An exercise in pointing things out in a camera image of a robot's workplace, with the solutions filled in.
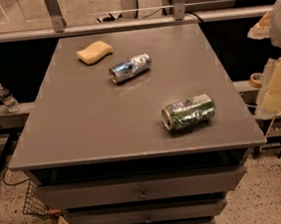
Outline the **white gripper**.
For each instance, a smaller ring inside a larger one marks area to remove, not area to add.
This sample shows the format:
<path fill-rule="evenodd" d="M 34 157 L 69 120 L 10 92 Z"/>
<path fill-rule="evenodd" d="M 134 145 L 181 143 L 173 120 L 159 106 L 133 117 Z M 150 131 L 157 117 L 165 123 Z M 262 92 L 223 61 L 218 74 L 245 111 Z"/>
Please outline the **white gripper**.
<path fill-rule="evenodd" d="M 249 39 L 270 39 L 271 44 L 281 48 L 281 0 L 264 14 L 247 33 Z M 258 94 L 261 115 L 275 114 L 281 111 L 281 57 L 269 59 L 264 67 L 262 88 Z"/>

